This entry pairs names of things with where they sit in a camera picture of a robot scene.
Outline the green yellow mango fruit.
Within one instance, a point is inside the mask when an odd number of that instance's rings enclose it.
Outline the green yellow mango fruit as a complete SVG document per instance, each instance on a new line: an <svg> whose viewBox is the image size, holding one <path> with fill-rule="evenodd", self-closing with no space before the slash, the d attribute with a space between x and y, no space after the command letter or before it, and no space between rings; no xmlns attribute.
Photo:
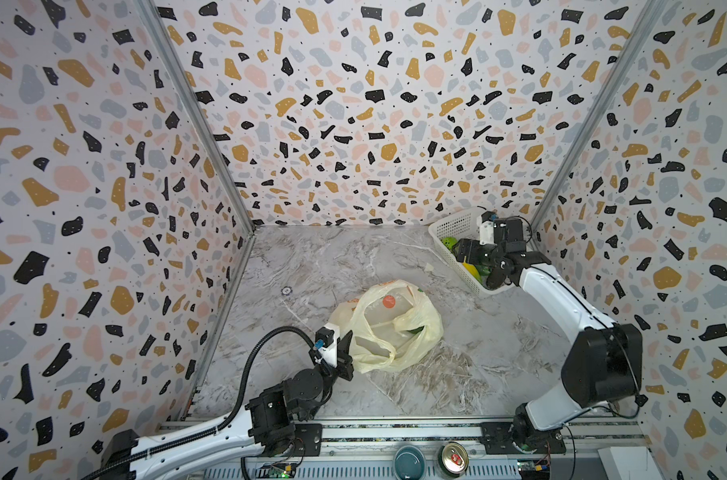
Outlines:
<svg viewBox="0 0 727 480"><path fill-rule="evenodd" d="M479 274L479 270L474 265L471 265L467 262L463 262L463 267L471 276L473 276L473 279L477 282L481 282L481 274Z"/></svg>

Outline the white plastic mesh basket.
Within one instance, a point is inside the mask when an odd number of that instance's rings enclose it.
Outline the white plastic mesh basket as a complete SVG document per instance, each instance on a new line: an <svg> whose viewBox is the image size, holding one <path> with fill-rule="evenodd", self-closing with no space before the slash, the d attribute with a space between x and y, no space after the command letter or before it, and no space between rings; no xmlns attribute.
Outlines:
<svg viewBox="0 0 727 480"><path fill-rule="evenodd" d="M521 286L527 272L553 278L549 260L529 249L533 228L521 216L501 218L473 207L431 224L429 235L443 260L478 296Z"/></svg>

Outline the bright green round fruit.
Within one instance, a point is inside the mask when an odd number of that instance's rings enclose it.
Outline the bright green round fruit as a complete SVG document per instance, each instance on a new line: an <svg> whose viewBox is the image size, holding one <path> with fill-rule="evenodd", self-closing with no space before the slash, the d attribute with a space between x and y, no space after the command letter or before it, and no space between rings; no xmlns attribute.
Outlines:
<svg viewBox="0 0 727 480"><path fill-rule="evenodd" d="M454 238L454 237L445 237L445 238L441 239L441 243L449 251L453 251L453 248L455 248L455 245L457 245L457 242L459 242L459 240L457 240L457 238Z"/></svg>

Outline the yellow plastic bag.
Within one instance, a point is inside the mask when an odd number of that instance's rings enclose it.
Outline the yellow plastic bag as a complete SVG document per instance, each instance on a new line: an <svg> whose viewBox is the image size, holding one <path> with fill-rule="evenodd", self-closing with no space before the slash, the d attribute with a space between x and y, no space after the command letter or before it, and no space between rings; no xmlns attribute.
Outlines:
<svg viewBox="0 0 727 480"><path fill-rule="evenodd" d="M415 284L377 284L360 298L339 304L328 325L351 335L355 371L401 372L421 362L443 339L443 318Z"/></svg>

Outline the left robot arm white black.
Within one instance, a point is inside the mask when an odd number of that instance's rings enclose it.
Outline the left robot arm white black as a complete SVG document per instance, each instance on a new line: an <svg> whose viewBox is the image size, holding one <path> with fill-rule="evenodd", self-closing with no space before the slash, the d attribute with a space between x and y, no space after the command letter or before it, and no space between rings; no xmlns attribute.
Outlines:
<svg viewBox="0 0 727 480"><path fill-rule="evenodd" d="M246 400L249 373L259 351L285 333L297 335L307 345L313 366ZM153 436L140 437L131 429L124 430L109 442L102 465L85 477L177 479L229 459L238 459L245 466L249 457L317 456L322 426L313 419L329 402L336 380L353 378L351 340L351 332L341 334L330 324L315 336L293 326L271 330L247 357L229 414Z"/></svg>

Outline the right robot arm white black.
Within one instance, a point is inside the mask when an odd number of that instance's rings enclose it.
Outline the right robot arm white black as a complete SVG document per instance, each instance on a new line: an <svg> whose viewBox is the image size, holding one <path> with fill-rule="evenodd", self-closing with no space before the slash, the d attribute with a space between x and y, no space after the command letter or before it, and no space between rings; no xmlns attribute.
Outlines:
<svg viewBox="0 0 727 480"><path fill-rule="evenodd" d="M443 238L457 262L475 268L487 290L515 286L527 292L557 322L571 349L555 386L521 404L509 427L509 441L521 452L551 443L569 421L593 408L615 414L613 403L641 392L643 336L619 324L583 299L559 275L551 260L529 248L527 220L485 212L477 219L479 239Z"/></svg>

